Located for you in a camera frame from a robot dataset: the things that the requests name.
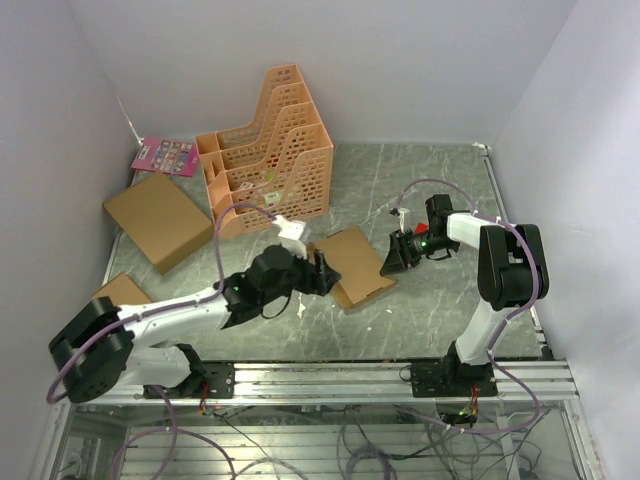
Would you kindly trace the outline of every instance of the cable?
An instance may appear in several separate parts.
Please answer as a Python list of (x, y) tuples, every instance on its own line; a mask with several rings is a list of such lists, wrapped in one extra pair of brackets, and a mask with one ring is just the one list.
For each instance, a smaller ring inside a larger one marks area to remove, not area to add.
[(261, 458), (259, 460), (255, 460), (251, 462), (249, 465), (247, 465), (242, 470), (240, 470), (238, 474), (234, 475), (232, 478), (236, 478), (236, 477), (239, 477), (240, 475), (244, 475), (247, 472), (247, 470), (249, 470), (250, 468), (253, 468), (256, 465), (260, 465), (261, 463), (267, 463), (267, 462), (275, 463), (277, 465), (282, 465), (283, 467), (291, 470), (293, 473), (299, 476), (302, 480), (309, 480), (309, 477), (307, 477), (303, 472), (298, 470), (296, 467), (294, 467), (290, 463), (284, 462), (282, 460), (278, 460), (277, 458), (271, 458), (271, 457)]
[[(167, 454), (164, 456), (164, 459), (162, 460), (160, 467), (158, 468), (158, 470), (156, 470), (156, 473), (154, 473), (153, 476), (151, 477), (151, 480), (156, 480), (156, 478), (162, 475), (162, 472), (164, 472), (164, 469), (167, 467), (167, 465), (171, 461), (171, 457), (173, 457), (173, 452), (176, 448), (176, 442), (178, 440), (178, 423), (176, 420), (176, 411), (171, 405), (171, 401), (169, 400), (169, 397), (167, 396), (167, 394), (158, 385), (153, 385), (153, 388), (162, 397), (165, 404), (167, 405), (167, 408), (169, 409), (169, 418), (171, 418), (171, 432), (172, 432), (171, 444), (169, 445), (169, 450), (167, 450)], [(161, 430), (163, 432), (167, 431), (166, 428), (162, 428)], [(152, 429), (152, 430), (147, 430), (146, 432), (142, 432), (138, 435), (134, 435), (127, 442), (125, 442), (122, 445), (122, 447), (120, 447), (120, 450), (118, 450), (118, 452), (114, 455), (113, 459), (111, 460), (111, 468), (110, 468), (111, 480), (118, 480), (118, 474), (117, 474), (118, 464), (120, 462), (120, 458), (124, 455), (124, 452), (127, 450), (127, 447), (129, 447), (129, 445), (131, 445), (133, 442), (135, 442), (139, 438), (142, 438), (146, 435), (150, 435), (151, 433), (156, 433), (157, 431), (158, 429)]]
[(402, 192), (400, 193), (398, 200), (396, 200), (396, 208), (400, 206), (400, 204), (402, 203), (402, 199), (404, 198), (406, 193), (409, 190), (411, 190), (411, 187), (413, 187), (414, 185), (417, 185), (418, 183), (425, 183), (425, 182), (441, 183), (442, 185), (446, 185), (447, 187), (451, 187), (454, 190), (457, 190), (458, 193), (460, 193), (467, 200), (467, 202), (469, 202), (469, 205), (471, 206), (471, 211), (472, 212), (478, 211), (478, 204), (476, 203), (476, 201), (473, 199), (471, 195), (469, 195), (467, 192), (465, 192), (462, 188), (460, 188), (455, 183), (449, 182), (447, 180), (443, 180), (441, 178), (419, 178), (418, 180), (414, 180), (409, 185), (404, 187), (404, 190), (402, 190)]
[(229, 420), (230, 418), (237, 417), (237, 416), (238, 416), (238, 415), (240, 415), (241, 413), (244, 413), (244, 412), (246, 412), (247, 410), (251, 410), (251, 409), (253, 409), (253, 408), (256, 408), (256, 407), (255, 407), (255, 405), (249, 405), (248, 407), (243, 407), (243, 408), (241, 408), (240, 410), (238, 410), (237, 412), (234, 412), (234, 413), (232, 413), (232, 414), (231, 414), (231, 415), (229, 415), (229, 416), (227, 416), (226, 412), (225, 412), (225, 413), (222, 413), (222, 414), (218, 414), (218, 415), (220, 415), (221, 417), (224, 417), (224, 418), (226, 418), (227, 420)]
[[(474, 458), (477, 458), (478, 462), (480, 461), (480, 445), (478, 445), (478, 437), (476, 437), (475, 435), (472, 435), (471, 438), (473, 439), (473, 443), (476, 446), (476, 456)], [(469, 475), (471, 475), (471, 478), (473, 479), (473, 467), (475, 466), (477, 462), (473, 462), (470, 466), (469, 466)]]
[[(234, 208), (240, 208), (240, 207), (253, 208), (259, 211), (260, 213), (268, 216), (271, 219), (275, 218), (275, 214), (269, 212), (268, 210), (265, 210), (262, 207), (253, 205), (252, 203), (249, 203), (249, 202), (237, 202), (224, 209), (224, 211), (216, 221), (216, 227), (215, 227), (215, 230), (213, 233), (213, 239), (212, 239), (214, 244), (214, 251), (216, 254), (216, 263), (218, 264), (218, 273), (220, 275), (220, 281), (218, 283), (218, 288), (216, 289), (216, 291), (213, 292), (209, 297), (204, 297), (200, 299), (199, 303), (207, 303), (215, 300), (216, 298), (218, 298), (218, 296), (220, 296), (220, 294), (224, 290), (224, 272), (222, 268), (222, 255), (220, 254), (220, 228), (222, 227), (222, 219), (224, 218), (224, 216)], [(58, 371), (56, 378), (53, 380), (53, 383), (51, 384), (51, 386), (49, 387), (49, 391), (47, 392), (47, 403), (53, 405), (55, 403), (58, 403), (60, 400), (62, 400), (67, 396), (67, 392), (56, 395), (56, 390), (58, 389), (58, 386), (62, 383), (64, 377), (71, 371), (71, 369), (73, 368), (75, 363), (78, 361), (78, 359), (81, 356), (83, 356), (87, 352), (87, 350), (89, 350), (89, 348), (91, 348), (96, 342), (101, 340), (108, 333), (124, 325), (127, 325), (131, 322), (140, 321), (144, 318), (149, 318), (154, 315), (158, 315), (160, 313), (175, 310), (177, 308), (190, 307), (194, 305), (197, 305), (195, 300), (163, 305), (161, 307), (156, 307), (151, 310), (146, 310), (141, 314), (131, 315), (129, 317), (113, 322), (110, 325), (107, 325), (106, 327), (104, 327), (103, 329), (101, 329), (100, 331), (92, 335), (84, 344), (82, 344), (82, 346), (80, 346), (76, 350), (76, 352), (71, 356), (71, 358), (67, 360), (67, 363), (65, 363), (64, 366)]]
[(336, 461), (338, 462), (338, 470), (340, 471), (340, 477), (343, 480), (346, 480), (347, 476), (344, 473), (344, 469), (342, 468), (342, 462), (340, 461), (340, 437), (344, 438), (344, 431), (346, 428), (347, 428), (347, 419), (346, 419), (346, 410), (345, 410), (345, 420), (342, 422), (342, 426), (340, 427), (340, 430), (338, 430), (338, 436), (336, 437)]
[(393, 468), (393, 466), (389, 462), (389, 456), (384, 452), (384, 450), (371, 443), (359, 447), (358, 449), (356, 449), (353, 455), (351, 455), (351, 458), (347, 462), (347, 470), (345, 472), (344, 478), (350, 480), (351, 474), (353, 474), (353, 471), (355, 470), (358, 463), (360, 463), (360, 461), (362, 460), (370, 458), (375, 458), (382, 465), (384, 480), (391, 480), (392, 475), (395, 479), (398, 478), (396, 469)]
[(538, 419), (536, 419), (534, 425), (528, 429), (525, 432), (524, 437), (522, 438), (522, 440), (520, 441), (520, 445), (518, 445), (512, 453), (509, 453), (507, 455), (503, 455), (502, 457), (500, 457), (498, 460), (496, 460), (493, 464), (491, 464), (489, 467), (487, 467), (487, 469), (482, 472), (482, 475), (480, 475), (476, 480), (480, 480), (482, 477), (484, 477), (487, 472), (489, 470), (491, 470), (493, 467), (495, 467), (496, 465), (498, 465), (500, 462), (506, 460), (507, 458), (511, 457), (511, 463), (509, 465), (509, 470), (507, 472), (507, 478), (509, 478), (509, 474), (511, 473), (511, 468), (513, 467), (513, 461), (515, 459), (515, 455), (520, 451), (520, 449), (522, 448), (522, 445), (524, 445), (524, 442), (526, 441), (527, 437), (531, 434), (531, 432), (533, 431), (533, 429), (536, 427), (536, 425), (538, 425), (547, 415), (549, 415), (551, 412), (553, 411), (552, 408), (546, 410), (545, 412), (543, 412)]
[[(355, 417), (351, 417), (351, 418), (354, 421), (354, 423), (356, 424), (356, 426), (358, 427), (358, 429), (360, 430), (360, 434), (363, 436), (365, 441), (367, 443), (371, 443), (371, 441), (369, 440), (369, 437), (367, 437), (366, 433), (364, 433), (364, 430), (363, 430), (362, 426), (360, 425), (360, 423), (358, 423), (358, 420), (356, 420)], [(344, 425), (345, 425), (345, 434), (346, 434), (346, 418), (345, 418)], [(353, 452), (351, 451), (351, 449), (347, 445), (346, 435), (342, 435), (342, 443), (344, 445), (344, 448), (347, 450), (347, 452), (349, 452), (351, 455), (353, 455)], [(426, 447), (422, 447), (422, 448), (420, 448), (420, 449), (418, 449), (415, 452), (410, 453), (410, 454), (387, 453), (386, 455), (387, 455), (387, 457), (389, 457), (390, 460), (396, 460), (396, 461), (410, 460), (412, 458), (429, 458), (429, 455), (420, 455), (420, 454), (423, 453), (423, 452), (426, 452), (427, 450), (432, 450), (434, 448), (434, 446), (437, 446), (439, 444), (440, 443), (434, 443), (434, 444), (431, 444), (431, 445), (427, 445)]]
[[(231, 424), (231, 422), (229, 422), (226, 418), (224, 418), (222, 415), (218, 415), (217, 413), (214, 413), (213, 416), (215, 418), (217, 418), (218, 420), (223, 421), (224, 423), (226, 423), (229, 427), (233, 428), (236, 432), (238, 432), (240, 435), (242, 435), (244, 438), (246, 438), (247, 440), (249, 440), (251, 443), (253, 443), (256, 447), (258, 447), (260, 449), (260, 451), (264, 454), (265, 458), (268, 458), (271, 460), (272, 463), (273, 462), (273, 458), (271, 458), (271, 455), (269, 455), (266, 450), (264, 448), (262, 448), (262, 446), (260, 446), (260, 444), (258, 442), (256, 442), (255, 440), (253, 440), (251, 437), (249, 437), (249, 435), (247, 435), (246, 433), (244, 433), (243, 431), (241, 431), (239, 428), (235, 427), (234, 425)], [(280, 474), (278, 473), (278, 470), (276, 469), (275, 465), (273, 467), (273, 471), (276, 474), (276, 478), (278, 480), (280, 480)]]
[(291, 303), (291, 296), (293, 295), (293, 290), (291, 290), (289, 292), (289, 296), (287, 296), (287, 301), (285, 302), (284, 306), (280, 309), (280, 311), (278, 313), (276, 313), (275, 315), (272, 315), (270, 317), (265, 316), (264, 314), (264, 306), (260, 309), (260, 316), (262, 318), (264, 318), (265, 320), (273, 320), (276, 317), (279, 317), (280, 315), (282, 315), (282, 313), (287, 309), (287, 307), (289, 306), (289, 303)]
[(528, 443), (529, 445), (531, 445), (533, 447), (536, 447), (538, 449), (538, 455), (536, 456), (536, 459), (533, 461), (533, 464), (530, 464), (531, 468), (529, 469), (529, 471), (533, 472), (536, 469), (536, 467), (538, 466), (538, 462), (540, 461), (540, 457), (542, 456), (542, 449), (538, 445), (536, 445), (535, 443), (530, 442), (529, 440), (525, 440), (523, 443)]
[(402, 376), (402, 372), (404, 372), (404, 370), (406, 368), (411, 368), (411, 365), (405, 365), (404, 367), (402, 367), (399, 371), (398, 371), (398, 376), (400, 377), (400, 380), (402, 380), (405, 383), (411, 383), (411, 371), (409, 371), (409, 378), (405, 378)]
[[(208, 443), (209, 445), (211, 445), (212, 447), (214, 447), (216, 450), (218, 450), (222, 456), (225, 458), (225, 460), (227, 461), (227, 465), (229, 465), (229, 469), (231, 471), (231, 477), (232, 478), (236, 478), (236, 471), (233, 467), (233, 462), (231, 461), (231, 457), (229, 456), (229, 454), (224, 450), (224, 448), (222, 448), (220, 445), (218, 445), (216, 442), (214, 442), (213, 440), (200, 435), (198, 433), (195, 432), (191, 432), (189, 430), (184, 430), (182, 428), (177, 428), (176, 426), (176, 413), (175, 413), (175, 409), (173, 408), (173, 405), (171, 405), (171, 401), (169, 400), (169, 397), (166, 395), (166, 393), (162, 390), (162, 388), (155, 386), (154, 388), (156, 389), (156, 391), (158, 392), (158, 394), (162, 397), (162, 399), (164, 400), (165, 405), (167, 406), (167, 409), (169, 410), (169, 417), (171, 418), (171, 430), (173, 431), (173, 435), (171, 438), (171, 446), (169, 447), (169, 451), (167, 452), (167, 455), (165, 455), (165, 458), (162, 462), (162, 465), (160, 466), (160, 468), (156, 471), (156, 473), (154, 474), (153, 477), (151, 477), (152, 480), (158, 478), (158, 476), (162, 475), (162, 472), (164, 471), (164, 469), (166, 468), (167, 464), (169, 463), (169, 461), (171, 461), (171, 457), (173, 456), (173, 451), (175, 449), (175, 444), (176, 444), (176, 440), (178, 438), (178, 434), (181, 435), (189, 435), (191, 437), (197, 438), (198, 440), (202, 440), (203, 442)], [(118, 467), (118, 463), (120, 461), (120, 458), (124, 455), (125, 451), (127, 450), (127, 448), (134, 442), (136, 442), (137, 440), (141, 439), (142, 437), (146, 437), (147, 435), (155, 435), (158, 433), (167, 433), (168, 429), (167, 427), (156, 427), (156, 428), (152, 428), (149, 430), (146, 430), (144, 432), (140, 432), (137, 435), (134, 435), (133, 437), (131, 437), (129, 440), (127, 440), (122, 447), (120, 447), (120, 450), (118, 450), (118, 452), (114, 455), (113, 460), (111, 461), (111, 479), (112, 480), (117, 480), (117, 467)]]
[(458, 475), (451, 469), (451, 465), (449, 465), (449, 462), (444, 458), (442, 453), (440, 453), (440, 451), (435, 446), (435, 442), (433, 441), (433, 437), (431, 433), (431, 425), (425, 425), (425, 427), (426, 427), (427, 437), (429, 438), (429, 443), (433, 445), (433, 451), (436, 453), (438, 460), (440, 460), (440, 463), (444, 466), (444, 469), (447, 471), (447, 473), (452, 478), (452, 480), (458, 480)]

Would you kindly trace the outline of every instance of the glass panel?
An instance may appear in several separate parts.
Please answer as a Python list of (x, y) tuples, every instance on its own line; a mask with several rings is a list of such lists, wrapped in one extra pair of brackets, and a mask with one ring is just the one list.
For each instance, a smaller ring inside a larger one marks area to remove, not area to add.
[[(544, 404), (533, 426), (507, 434), (452, 433), (416, 416), (449, 415), (457, 419), (456, 425), (468, 428), (459, 420), (466, 407), (464, 403), (255, 406), (207, 408), (201, 415), (194, 406), (178, 407), (175, 412), (180, 428), (216, 442), (230, 457), (236, 474), (242, 472), (242, 478), (247, 479), (275, 479), (276, 471), (281, 480), (592, 478), (585, 475), (573, 453), (562, 402)], [(517, 427), (531, 414), (531, 405), (524, 402), (481, 403), (473, 430)], [(72, 422), (76, 428), (70, 429), (65, 454), (69, 463), (75, 458), (72, 448), (76, 453), (86, 452), (79, 453), (83, 476), (65, 480), (108, 478), (110, 459), (126, 431), (123, 423), (130, 427), (129, 436), (170, 425), (168, 412), (159, 407), (76, 413)], [(92, 429), (96, 431), (93, 436), (83, 437)], [(121, 478), (151, 478), (170, 441), (170, 434), (140, 438), (126, 450)], [(69, 468), (71, 474), (76, 471)], [(180, 435), (163, 478), (228, 480), (231, 469), (215, 448), (201, 439)]]

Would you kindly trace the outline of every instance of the cardboard piece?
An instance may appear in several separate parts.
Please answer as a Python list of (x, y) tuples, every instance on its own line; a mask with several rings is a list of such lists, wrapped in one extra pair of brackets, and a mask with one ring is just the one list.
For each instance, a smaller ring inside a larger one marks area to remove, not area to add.
[(396, 284), (395, 279), (380, 276), (383, 261), (356, 226), (316, 242), (315, 248), (342, 275), (331, 290), (342, 308), (360, 306)]
[(109, 297), (114, 305), (144, 305), (151, 303), (149, 296), (142, 291), (126, 273), (121, 273), (105, 283), (91, 298)]
[(161, 274), (213, 237), (211, 220), (162, 173), (127, 188), (104, 208)]

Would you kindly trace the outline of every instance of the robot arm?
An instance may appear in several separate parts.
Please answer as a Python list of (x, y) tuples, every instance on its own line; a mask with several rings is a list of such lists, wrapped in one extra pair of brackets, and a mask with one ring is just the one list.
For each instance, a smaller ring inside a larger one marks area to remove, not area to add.
[(174, 398), (199, 397), (205, 385), (217, 390), (219, 398), (227, 398), (225, 392), (232, 395), (231, 382), (225, 384), (225, 364), (203, 362), (189, 345), (156, 345), (188, 330), (221, 330), (245, 323), (261, 315), (265, 305), (291, 296), (294, 290), (329, 293), (340, 274), (327, 265), (320, 251), (314, 252), (313, 262), (307, 259), (306, 224), (281, 216), (274, 223), (281, 229), (281, 244), (267, 247), (247, 270), (213, 288), (146, 305), (116, 307), (106, 297), (92, 300), (49, 344), (58, 369), (96, 332), (133, 320), (113, 328), (75, 362), (64, 377), (69, 399), (87, 402), (116, 385), (140, 385), (148, 397), (155, 395), (154, 389), (147, 388), (150, 385), (166, 387)]
[[(449, 195), (434, 195), (426, 202), (429, 226), (416, 232), (401, 228), (390, 234), (390, 249), (381, 275), (416, 267), (422, 257), (444, 260), (460, 243), (478, 250), (478, 290), (482, 297), (465, 332), (455, 342), (456, 361), (478, 366), (488, 363), (487, 347), (505, 315), (531, 297), (533, 280), (526, 256), (515, 236), (495, 223), (468, 212), (453, 210)], [(549, 289), (549, 279), (535, 225), (514, 225), (531, 249), (539, 276), (538, 298)], [(445, 250), (438, 258), (433, 256)]]

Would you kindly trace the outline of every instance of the gray marble floor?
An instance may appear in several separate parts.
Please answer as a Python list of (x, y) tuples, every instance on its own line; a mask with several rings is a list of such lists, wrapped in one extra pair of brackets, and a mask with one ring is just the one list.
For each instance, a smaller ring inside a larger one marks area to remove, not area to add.
[[(310, 219), (313, 238), (358, 225), (384, 258), (388, 234), (397, 220), (390, 205), (412, 180), (438, 177), (455, 182), (478, 200), (480, 210), (498, 214), (498, 205), (480, 150), (472, 146), (408, 144), (340, 144), (336, 146), (331, 208)], [(177, 179), (194, 201), (206, 206), (202, 173)], [(426, 220), (424, 201), (450, 193), (454, 208), (466, 208), (456, 192), (437, 184), (415, 187), (405, 197), (412, 224)], [(245, 269), (251, 259), (275, 241), (275, 229), (222, 241), (225, 274)], [(466, 328), (480, 296), (476, 288), (477, 252), (462, 246), (443, 262), (423, 262), (398, 276), (398, 285), (353, 313), (345, 313), (331, 296), (294, 293), (278, 318), (256, 319), (225, 331), (185, 332), (174, 340), (192, 344), (205, 359), (312, 360), (406, 358), (443, 355)], [(131, 276), (154, 300), (193, 293), (218, 279), (214, 254), (207, 245), (166, 275), (159, 275), (122, 235), (109, 277)], [(276, 313), (283, 300), (265, 309)], [(538, 355), (530, 315), (511, 324), (497, 349), (501, 356)]]

